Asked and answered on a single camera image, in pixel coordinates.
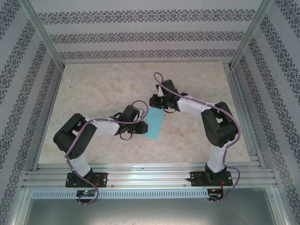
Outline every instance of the blue cloth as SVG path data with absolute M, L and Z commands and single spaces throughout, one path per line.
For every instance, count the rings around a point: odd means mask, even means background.
M 162 109 L 149 107 L 146 117 L 148 132 L 142 134 L 143 137 L 152 138 L 155 140 L 158 139 L 161 125 L 163 124 L 164 114 L 165 112 Z

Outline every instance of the marble table surface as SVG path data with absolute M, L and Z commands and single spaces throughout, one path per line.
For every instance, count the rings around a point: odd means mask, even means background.
M 40 164 L 66 163 L 53 142 L 55 133 L 75 113 L 89 118 L 108 118 L 137 99 L 149 102 L 157 93 L 154 72 L 172 79 L 179 92 L 228 104 L 237 117 L 222 62 L 68 64 L 59 86 L 46 132 Z M 145 108 L 138 103 L 135 106 Z M 207 162 L 210 143 L 202 119 L 184 112 L 165 114 L 158 140 L 133 135 L 95 136 L 85 153 L 89 163 L 197 163 Z M 249 161 L 243 136 L 227 156 L 228 162 Z

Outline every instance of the purple cable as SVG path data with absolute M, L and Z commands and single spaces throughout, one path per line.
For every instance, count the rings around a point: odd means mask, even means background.
M 161 81 L 159 81 L 159 80 L 156 78 L 156 74 L 160 75 Z M 219 108 L 219 107 L 216 107 L 216 106 L 214 106 L 214 105 L 211 105 L 211 104 L 209 104 L 209 103 L 200 101 L 200 100 L 195 99 L 195 98 L 192 98 L 192 97 L 182 96 L 182 95 L 180 95 L 180 94 L 178 94 L 178 93 L 176 93 L 176 92 L 174 92 L 174 91 L 168 89 L 167 87 L 165 87 L 164 85 L 161 84 L 161 82 L 164 81 L 164 77 L 161 75 L 161 73 L 155 72 L 155 73 L 154 73 L 154 79 L 157 81 L 157 83 L 159 84 L 159 86 L 160 86 L 161 88 L 167 90 L 168 92 L 170 92 L 170 93 L 172 93 L 172 94 L 174 94 L 174 95 L 176 95 L 176 96 L 178 96 L 178 97 L 180 97 L 180 98 L 184 98 L 184 99 L 186 99 L 186 100 L 194 101 L 194 102 L 200 103 L 200 104 L 202 104 L 202 105 L 206 105 L 206 106 L 208 106 L 208 107 L 210 107 L 210 108 L 214 108 L 214 109 L 216 109 L 216 110 L 219 110 L 220 112 L 223 112 L 224 114 L 226 114 L 227 116 L 229 116 L 229 117 L 233 120 L 233 122 L 235 123 L 236 127 L 238 128 L 238 136 L 237 136 L 237 138 L 236 138 L 233 142 L 229 143 L 229 144 L 226 146 L 225 151 L 224 151 L 224 155 L 223 155 L 223 159 L 222 159 L 222 163 L 223 163 L 223 165 L 224 165 L 225 167 L 227 167 L 227 168 L 229 168 L 229 169 L 234 169 L 234 170 L 236 170 L 236 171 L 238 172 L 238 178 L 236 179 L 235 184 L 234 184 L 233 187 L 229 190 L 229 192 L 227 193 L 227 195 L 225 195 L 221 200 L 225 199 L 225 198 L 226 198 L 226 197 L 234 190 L 234 188 L 237 186 L 237 184 L 238 184 L 238 182 L 239 182 L 239 180 L 240 180 L 240 171 L 238 170 L 238 168 L 233 167 L 233 166 L 228 166 L 228 165 L 226 165 L 226 163 L 225 163 L 225 159 L 226 159 L 226 155 L 227 155 L 228 149 L 229 149 L 231 146 L 233 146 L 236 142 L 238 142 L 238 140 L 240 139 L 241 130 L 240 130 L 240 125 L 239 125 L 239 123 L 237 122 L 237 120 L 236 120 L 229 112 L 225 111 L 224 109 L 221 109 L 221 108 Z
M 86 202 L 86 203 L 82 203 L 82 202 L 80 201 L 80 199 L 81 199 L 81 196 L 80 196 L 80 197 L 78 198 L 79 204 L 88 205 L 88 204 L 91 204 L 91 203 L 95 202 L 95 201 L 98 199 L 98 197 L 99 197 L 99 190 L 98 190 L 98 187 L 97 187 L 96 185 L 94 185 L 92 182 L 90 182 L 90 181 L 88 181 L 87 179 L 85 179 L 84 177 L 82 177 L 82 176 L 74 169 L 74 167 L 73 167 L 73 166 L 71 165 L 71 163 L 70 163 L 70 160 L 69 160 L 69 158 L 68 158 L 68 155 L 70 154 L 70 152 L 71 152 L 72 149 L 74 148 L 74 146 L 75 146 L 75 144 L 76 144 L 78 138 L 79 138 L 80 135 L 82 134 L 83 130 L 86 128 L 86 126 L 87 126 L 88 124 L 90 124 L 90 123 L 92 123 L 92 122 L 95 122 L 95 121 L 110 121 L 110 122 L 113 122 L 113 123 L 134 124 L 134 123 L 138 123 L 138 122 L 142 121 L 143 119 L 145 119 L 146 116 L 147 116 L 147 114 L 148 114 L 148 109 L 149 109 L 149 108 L 148 108 L 148 105 L 147 105 L 146 102 L 144 102 L 144 101 L 142 101 L 142 100 L 136 100 L 136 101 L 134 101 L 131 105 L 134 105 L 134 103 L 137 103 L 137 102 L 142 102 L 142 103 L 144 103 L 145 106 L 146 106 L 146 113 L 145 113 L 145 115 L 144 115 L 142 118 L 140 118 L 139 120 L 133 121 L 133 122 L 122 122 L 122 121 L 117 121 L 117 120 L 113 120 L 113 119 L 104 119 L 104 118 L 99 118 L 99 119 L 89 120 L 89 121 L 87 121 L 87 122 L 83 125 L 83 127 L 80 129 L 78 135 L 76 136 L 76 138 L 74 139 L 74 141 L 73 141 L 73 143 L 71 144 L 70 148 L 69 148 L 68 151 L 66 152 L 65 158 L 66 158 L 67 164 L 70 166 L 71 170 L 72 170 L 72 171 L 73 171 L 80 179 L 82 179 L 83 181 L 87 182 L 87 183 L 90 184 L 92 187 L 94 187 L 94 188 L 95 188 L 95 191 L 97 192 L 96 197 L 95 197 L 94 199 L 92 199 L 91 201 Z

